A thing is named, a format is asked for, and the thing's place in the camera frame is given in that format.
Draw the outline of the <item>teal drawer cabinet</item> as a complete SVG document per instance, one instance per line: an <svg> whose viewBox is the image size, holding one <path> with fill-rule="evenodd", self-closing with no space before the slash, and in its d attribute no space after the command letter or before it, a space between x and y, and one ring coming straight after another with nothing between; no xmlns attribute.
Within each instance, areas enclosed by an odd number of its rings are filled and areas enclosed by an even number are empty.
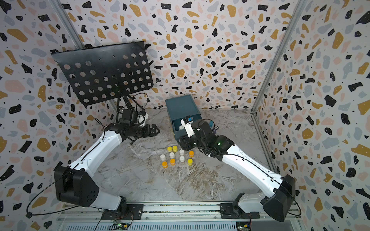
<svg viewBox="0 0 370 231"><path fill-rule="evenodd" d="M179 142L182 136L187 136L185 129L180 129L181 120L186 116L190 116L194 120L202 119L201 113L191 95L166 99L165 103L175 140Z"/></svg>

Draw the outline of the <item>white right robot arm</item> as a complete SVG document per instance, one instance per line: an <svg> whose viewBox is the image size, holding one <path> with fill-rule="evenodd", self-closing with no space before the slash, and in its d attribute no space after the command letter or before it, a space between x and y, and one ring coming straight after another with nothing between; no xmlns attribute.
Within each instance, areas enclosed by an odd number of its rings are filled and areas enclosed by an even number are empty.
<svg viewBox="0 0 370 231"><path fill-rule="evenodd" d="M281 176L249 157L231 139L216 135L205 119L190 116L181 119L186 134L178 140L184 150L198 148L209 157L233 167L261 190L260 193L241 193L233 202L233 211L243 213L265 212L276 221L283 222L295 202L295 179Z"/></svg>

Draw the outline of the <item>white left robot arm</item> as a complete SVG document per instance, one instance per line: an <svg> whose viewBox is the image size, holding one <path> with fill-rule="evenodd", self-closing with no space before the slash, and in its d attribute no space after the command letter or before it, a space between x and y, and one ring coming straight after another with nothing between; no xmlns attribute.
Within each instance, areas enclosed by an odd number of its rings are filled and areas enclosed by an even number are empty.
<svg viewBox="0 0 370 231"><path fill-rule="evenodd" d="M123 141L155 137L160 129L155 125L135 126L120 123L109 124L103 135L81 157L67 167L55 170L56 197L60 202L94 207L116 214L127 213L127 199L99 189L93 176L110 153Z"/></svg>

